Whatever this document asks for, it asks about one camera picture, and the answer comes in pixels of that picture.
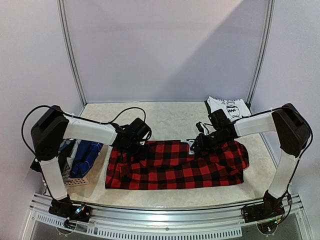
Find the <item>white and green raglan shirt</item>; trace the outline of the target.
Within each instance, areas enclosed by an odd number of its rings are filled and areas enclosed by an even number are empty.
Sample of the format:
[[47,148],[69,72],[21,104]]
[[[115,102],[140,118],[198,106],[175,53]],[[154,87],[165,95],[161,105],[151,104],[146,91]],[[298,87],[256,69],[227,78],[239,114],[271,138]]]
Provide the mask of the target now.
[[235,121],[251,115],[251,112],[243,99],[220,99],[209,96],[204,103],[208,114],[217,110],[223,110],[230,121]]

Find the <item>red black plaid garment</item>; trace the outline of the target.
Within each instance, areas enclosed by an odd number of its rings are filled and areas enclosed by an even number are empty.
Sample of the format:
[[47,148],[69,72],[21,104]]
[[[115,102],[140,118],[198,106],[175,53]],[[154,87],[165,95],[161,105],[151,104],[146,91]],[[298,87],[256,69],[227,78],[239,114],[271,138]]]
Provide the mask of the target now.
[[250,165],[246,147],[229,141],[200,156],[190,154],[181,140],[149,141],[145,159],[113,148],[105,188],[122,190],[183,190],[238,185]]

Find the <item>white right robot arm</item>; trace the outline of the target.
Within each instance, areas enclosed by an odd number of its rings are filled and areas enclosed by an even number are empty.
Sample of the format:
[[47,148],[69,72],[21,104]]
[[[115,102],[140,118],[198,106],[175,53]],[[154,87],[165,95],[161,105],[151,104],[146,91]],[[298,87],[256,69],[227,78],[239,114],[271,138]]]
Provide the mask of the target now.
[[300,159],[313,140],[308,122],[291,104],[273,108],[238,119],[228,118],[223,109],[207,108],[214,131],[207,133],[198,126],[199,135],[191,145],[195,154],[212,150],[219,144],[240,137],[275,132],[280,143],[280,160],[273,180],[265,196],[273,199],[284,197],[298,168]]

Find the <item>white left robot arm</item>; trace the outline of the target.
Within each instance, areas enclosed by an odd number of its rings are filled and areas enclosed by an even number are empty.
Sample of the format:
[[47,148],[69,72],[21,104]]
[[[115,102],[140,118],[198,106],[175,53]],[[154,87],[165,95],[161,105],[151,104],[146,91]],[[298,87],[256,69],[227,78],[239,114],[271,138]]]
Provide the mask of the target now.
[[48,110],[34,124],[30,131],[35,159],[51,197],[56,200],[55,209],[63,216],[74,213],[74,205],[68,198],[59,167],[58,150],[66,139],[97,142],[117,148],[131,156],[145,157],[145,145],[152,134],[144,120],[136,118],[127,125],[118,125],[113,120],[98,122],[63,112],[58,105],[48,106]]

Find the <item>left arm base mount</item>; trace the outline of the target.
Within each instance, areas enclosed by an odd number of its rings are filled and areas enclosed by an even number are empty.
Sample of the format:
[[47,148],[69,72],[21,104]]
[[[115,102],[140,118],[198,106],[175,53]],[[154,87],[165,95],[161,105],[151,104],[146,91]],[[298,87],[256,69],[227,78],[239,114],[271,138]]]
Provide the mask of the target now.
[[88,223],[92,215],[92,208],[84,203],[75,203],[70,199],[53,199],[48,212],[52,215],[69,219],[70,221]]

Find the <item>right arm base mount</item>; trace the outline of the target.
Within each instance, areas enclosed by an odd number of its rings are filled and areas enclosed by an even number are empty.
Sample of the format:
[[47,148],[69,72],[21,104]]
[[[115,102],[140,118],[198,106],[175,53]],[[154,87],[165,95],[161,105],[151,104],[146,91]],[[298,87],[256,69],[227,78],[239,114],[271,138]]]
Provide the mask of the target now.
[[[288,213],[285,212],[285,208],[283,206],[283,199],[285,197],[289,205]],[[292,196],[288,192],[288,190],[286,190],[285,193],[279,198],[273,197],[267,190],[264,193],[262,203],[245,204],[241,208],[240,214],[246,223],[280,217],[279,220],[276,220],[276,224],[279,224],[281,221],[284,221],[287,215],[290,213],[292,203],[293,203]]]

